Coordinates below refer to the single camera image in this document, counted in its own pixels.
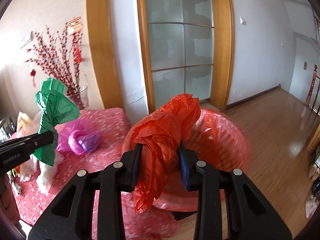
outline frosted glass panel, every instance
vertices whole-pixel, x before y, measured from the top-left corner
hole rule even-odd
[[[181,0],[146,0],[148,22],[182,22]]]
[[[148,24],[152,70],[184,66],[182,24]]]
[[[193,94],[199,100],[210,97],[212,66],[186,68],[186,93]]]
[[[185,25],[186,65],[213,63],[213,29]]]
[[[184,92],[184,71],[179,68],[152,73],[156,109]]]
[[[185,23],[212,26],[211,0],[183,0]]]

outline purple plastic bag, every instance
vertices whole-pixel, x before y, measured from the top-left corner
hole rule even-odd
[[[87,119],[76,119],[68,122],[61,129],[58,137],[58,152],[73,151],[83,155],[94,151],[99,144],[99,131],[94,129]]]

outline green plastic bag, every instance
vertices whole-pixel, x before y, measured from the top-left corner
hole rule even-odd
[[[41,82],[41,90],[35,95],[38,107],[42,111],[38,133],[52,131],[54,140],[52,144],[36,149],[34,155],[50,166],[54,164],[54,150],[58,144],[58,133],[54,127],[80,116],[79,108],[65,96],[67,90],[68,88],[60,80],[48,78]]]

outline wooden staircase railing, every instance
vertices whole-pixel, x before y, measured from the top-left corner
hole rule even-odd
[[[320,91],[320,77],[317,76],[317,68],[318,68],[318,66],[315,65],[315,69],[314,69],[313,74],[312,74],[312,81],[311,81],[311,85],[310,85],[310,90],[309,90],[309,93],[308,93],[308,96],[307,96],[307,100],[306,100],[306,106],[311,108],[311,110],[313,110],[313,111],[315,110],[314,108],[315,108],[316,101],[317,101],[317,98],[318,98],[318,94],[319,94],[319,91]],[[319,79],[318,89],[317,89],[317,93],[316,93],[316,96],[315,96],[315,100],[313,101],[312,107],[310,107],[310,100],[311,100],[311,97],[312,97],[312,93],[313,93],[313,89],[314,89],[314,86],[315,86],[316,79]],[[318,107],[317,114],[319,114],[319,111],[320,111],[320,105]]]

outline metal screw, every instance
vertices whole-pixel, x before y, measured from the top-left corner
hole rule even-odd
[[[79,176],[79,177],[83,177],[84,175],[86,175],[87,174],[87,172],[85,171],[85,170],[79,170],[78,172],[77,172],[77,175]]]
[[[206,163],[204,161],[197,161],[197,166],[198,167],[204,167]]]
[[[122,163],[122,162],[115,162],[115,163],[113,164],[113,166],[114,166],[115,168],[121,168],[121,167],[123,166],[123,163]]]
[[[235,175],[237,175],[237,176],[242,175],[241,169],[234,169],[234,170],[233,170],[233,173],[234,173]]]

